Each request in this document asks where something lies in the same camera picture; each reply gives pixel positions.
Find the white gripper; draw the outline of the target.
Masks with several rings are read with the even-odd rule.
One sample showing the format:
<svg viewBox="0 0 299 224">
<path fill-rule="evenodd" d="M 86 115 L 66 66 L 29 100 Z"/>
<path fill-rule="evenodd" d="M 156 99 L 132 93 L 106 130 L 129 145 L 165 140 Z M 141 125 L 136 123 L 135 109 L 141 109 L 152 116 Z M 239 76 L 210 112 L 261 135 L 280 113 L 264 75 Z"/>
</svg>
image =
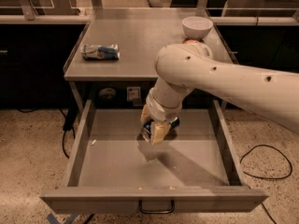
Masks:
<svg viewBox="0 0 299 224">
<path fill-rule="evenodd" d="M 140 123 L 144 125 L 151 119 L 155 120 L 150 125 L 150 143 L 153 146 L 163 142 L 171 128 L 167 121 L 174 120 L 181 108 L 182 105 L 177 105 L 173 108 L 160 105 L 154 98 L 153 89 L 149 90 L 146 104 L 141 112 Z"/>
</svg>

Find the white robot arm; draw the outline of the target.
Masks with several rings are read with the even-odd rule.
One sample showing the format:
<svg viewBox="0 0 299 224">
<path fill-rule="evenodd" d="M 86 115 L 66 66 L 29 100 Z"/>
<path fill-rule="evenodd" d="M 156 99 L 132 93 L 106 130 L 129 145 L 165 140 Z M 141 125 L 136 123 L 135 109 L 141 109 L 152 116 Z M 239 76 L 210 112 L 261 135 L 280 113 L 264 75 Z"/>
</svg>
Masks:
<svg viewBox="0 0 299 224">
<path fill-rule="evenodd" d="M 144 138 L 153 145 L 163 142 L 183 100 L 195 89 L 299 132 L 298 74 L 221 63 L 200 42 L 163 47 L 154 67 L 158 79 L 140 118 L 150 123 L 150 133 Z"/>
</svg>

